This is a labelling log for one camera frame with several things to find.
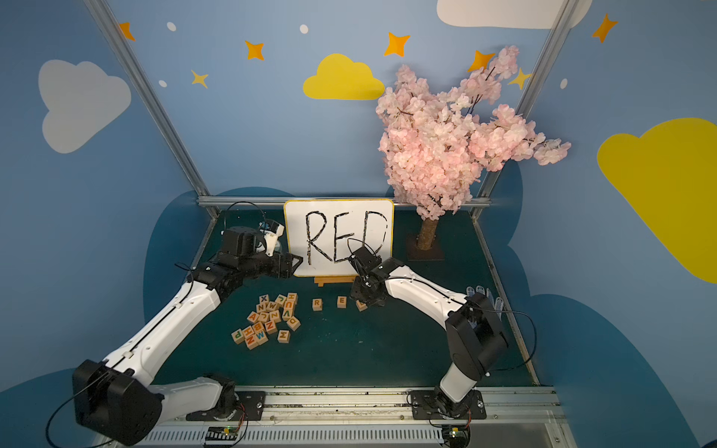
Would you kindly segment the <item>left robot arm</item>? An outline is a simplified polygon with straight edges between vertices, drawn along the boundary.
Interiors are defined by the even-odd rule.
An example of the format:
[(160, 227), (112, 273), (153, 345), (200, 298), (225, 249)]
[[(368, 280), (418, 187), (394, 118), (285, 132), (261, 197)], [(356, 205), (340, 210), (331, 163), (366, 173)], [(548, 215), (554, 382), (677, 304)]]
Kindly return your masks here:
[(165, 386), (153, 382), (192, 330), (242, 287), (261, 276), (290, 278), (302, 257), (276, 252), (218, 255), (191, 270), (177, 295), (124, 345), (99, 362), (86, 360), (72, 377), (76, 422), (126, 446), (179, 416), (229, 419), (239, 408), (235, 382), (220, 375)]

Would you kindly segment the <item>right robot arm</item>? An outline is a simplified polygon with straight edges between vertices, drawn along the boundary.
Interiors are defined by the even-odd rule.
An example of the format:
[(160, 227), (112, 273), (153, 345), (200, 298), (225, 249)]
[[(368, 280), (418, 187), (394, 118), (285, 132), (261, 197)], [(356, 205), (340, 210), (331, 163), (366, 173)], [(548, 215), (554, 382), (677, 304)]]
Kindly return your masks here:
[(382, 259), (361, 246), (349, 255), (357, 274), (350, 297), (367, 306), (399, 300), (437, 322), (446, 332), (451, 365), (429, 395), (411, 395), (426, 420), (463, 419), (481, 401), (475, 385), (509, 348), (502, 313), (487, 295), (472, 296), (441, 287), (394, 258)]

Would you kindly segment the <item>white board reading RED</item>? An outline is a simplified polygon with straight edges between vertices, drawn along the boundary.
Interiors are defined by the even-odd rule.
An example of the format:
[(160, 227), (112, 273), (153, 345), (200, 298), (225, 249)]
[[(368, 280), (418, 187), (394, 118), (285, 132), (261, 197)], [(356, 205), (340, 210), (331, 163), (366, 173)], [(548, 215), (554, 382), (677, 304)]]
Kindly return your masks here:
[(284, 214), (289, 252), (302, 257), (294, 275), (355, 274), (348, 258), (361, 246), (389, 258), (394, 212), (390, 199), (288, 201)]

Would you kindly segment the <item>wooden block letter W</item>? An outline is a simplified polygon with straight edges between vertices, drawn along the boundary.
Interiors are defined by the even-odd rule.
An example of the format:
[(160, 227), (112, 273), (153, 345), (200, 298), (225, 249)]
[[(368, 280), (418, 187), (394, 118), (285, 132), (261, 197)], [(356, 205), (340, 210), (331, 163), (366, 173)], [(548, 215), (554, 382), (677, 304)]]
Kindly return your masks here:
[(266, 332), (256, 332), (255, 333), (256, 340), (258, 345), (264, 345), (268, 342), (268, 337)]

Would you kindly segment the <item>wooden block letter P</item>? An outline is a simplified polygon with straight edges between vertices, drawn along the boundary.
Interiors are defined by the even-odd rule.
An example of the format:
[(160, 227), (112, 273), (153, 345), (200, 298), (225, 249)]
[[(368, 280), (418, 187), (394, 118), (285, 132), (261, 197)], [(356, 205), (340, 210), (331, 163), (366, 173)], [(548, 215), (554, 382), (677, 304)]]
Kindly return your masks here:
[(246, 336), (242, 330), (237, 330), (236, 332), (232, 333), (233, 341), (237, 345), (241, 345), (241, 343), (244, 343), (246, 341)]

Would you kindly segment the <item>wooden block letter M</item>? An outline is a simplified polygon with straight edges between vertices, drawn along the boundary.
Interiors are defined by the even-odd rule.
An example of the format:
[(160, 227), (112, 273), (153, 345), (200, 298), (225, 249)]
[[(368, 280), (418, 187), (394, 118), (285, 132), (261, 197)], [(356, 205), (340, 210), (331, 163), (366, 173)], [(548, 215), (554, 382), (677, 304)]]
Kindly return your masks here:
[(278, 332), (277, 341), (278, 343), (289, 343), (291, 340), (291, 332), (289, 330), (280, 330)]

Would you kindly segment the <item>small wooden easel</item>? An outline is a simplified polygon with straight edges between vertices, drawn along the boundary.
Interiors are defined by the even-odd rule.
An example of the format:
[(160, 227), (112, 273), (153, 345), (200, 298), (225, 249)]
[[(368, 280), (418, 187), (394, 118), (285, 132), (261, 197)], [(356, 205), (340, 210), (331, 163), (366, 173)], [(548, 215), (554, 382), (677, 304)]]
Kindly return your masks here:
[(336, 284), (352, 284), (355, 278), (356, 276), (316, 276), (314, 278), (314, 283), (318, 287)]

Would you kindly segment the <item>wooden block red N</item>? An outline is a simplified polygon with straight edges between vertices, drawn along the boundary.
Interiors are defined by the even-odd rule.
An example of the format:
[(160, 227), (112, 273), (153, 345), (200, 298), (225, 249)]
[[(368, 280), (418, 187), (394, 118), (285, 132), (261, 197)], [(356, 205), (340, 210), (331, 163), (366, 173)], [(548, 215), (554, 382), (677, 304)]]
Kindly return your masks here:
[(252, 334), (248, 337), (246, 337), (246, 347), (248, 350), (253, 350), (254, 348), (259, 346), (259, 340), (256, 335)]

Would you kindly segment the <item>blue dotted work glove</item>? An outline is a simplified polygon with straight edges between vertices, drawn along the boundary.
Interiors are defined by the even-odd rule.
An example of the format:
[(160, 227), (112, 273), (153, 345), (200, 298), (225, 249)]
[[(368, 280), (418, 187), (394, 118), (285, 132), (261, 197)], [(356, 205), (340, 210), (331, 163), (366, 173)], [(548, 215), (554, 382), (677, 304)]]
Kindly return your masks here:
[(504, 301), (500, 296), (495, 296), (490, 289), (487, 289), (483, 286), (476, 286), (471, 287), (468, 286), (466, 288), (466, 295), (468, 298), (474, 298), (476, 300), (480, 299), (481, 297), (487, 298), (489, 300), (493, 310), (498, 314), (500, 317), (504, 311)]

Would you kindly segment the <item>pink cherry blossom tree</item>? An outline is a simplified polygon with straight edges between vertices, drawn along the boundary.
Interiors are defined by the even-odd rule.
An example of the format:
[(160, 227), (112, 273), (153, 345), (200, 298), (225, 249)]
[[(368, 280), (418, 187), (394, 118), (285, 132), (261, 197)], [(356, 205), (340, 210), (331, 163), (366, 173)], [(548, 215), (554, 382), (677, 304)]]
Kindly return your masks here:
[(507, 162), (557, 164), (571, 143), (549, 139), (514, 108), (500, 102), (502, 83), (528, 79), (518, 66), (519, 49), (479, 54), (459, 86), (432, 93), (425, 78), (403, 65), (397, 81), (379, 98), (375, 112), (384, 124), (379, 149), (388, 185), (396, 198), (422, 218), (415, 247), (434, 247), (440, 218), (472, 199), (472, 185)]

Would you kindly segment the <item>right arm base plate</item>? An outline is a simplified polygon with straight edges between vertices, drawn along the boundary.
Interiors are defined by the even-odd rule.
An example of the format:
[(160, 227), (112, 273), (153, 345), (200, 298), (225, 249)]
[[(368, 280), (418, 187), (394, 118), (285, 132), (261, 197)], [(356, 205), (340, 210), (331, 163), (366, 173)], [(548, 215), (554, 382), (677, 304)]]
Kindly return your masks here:
[(482, 394), (475, 389), (458, 402), (440, 389), (411, 390), (407, 394), (414, 420), (485, 420), (487, 410)]

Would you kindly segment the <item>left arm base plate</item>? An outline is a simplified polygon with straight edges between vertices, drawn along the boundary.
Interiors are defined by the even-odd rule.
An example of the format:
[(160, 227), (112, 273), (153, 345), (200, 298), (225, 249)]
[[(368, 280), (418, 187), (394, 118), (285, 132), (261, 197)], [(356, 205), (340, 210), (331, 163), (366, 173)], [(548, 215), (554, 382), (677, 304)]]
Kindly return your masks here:
[(226, 421), (259, 422), (263, 419), (266, 393), (257, 390), (235, 390), (228, 401)]

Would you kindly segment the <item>aluminium rail frame front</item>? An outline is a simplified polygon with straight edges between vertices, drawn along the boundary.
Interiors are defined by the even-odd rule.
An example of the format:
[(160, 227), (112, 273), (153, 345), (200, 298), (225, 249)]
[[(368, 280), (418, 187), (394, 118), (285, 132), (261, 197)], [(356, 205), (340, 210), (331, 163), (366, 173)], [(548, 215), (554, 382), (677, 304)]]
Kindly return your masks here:
[(430, 388), (239, 386), (267, 395), (259, 422), (199, 414), (165, 421), (141, 447), (574, 447), (552, 388), (476, 388), (485, 420), (414, 420), (407, 394)]

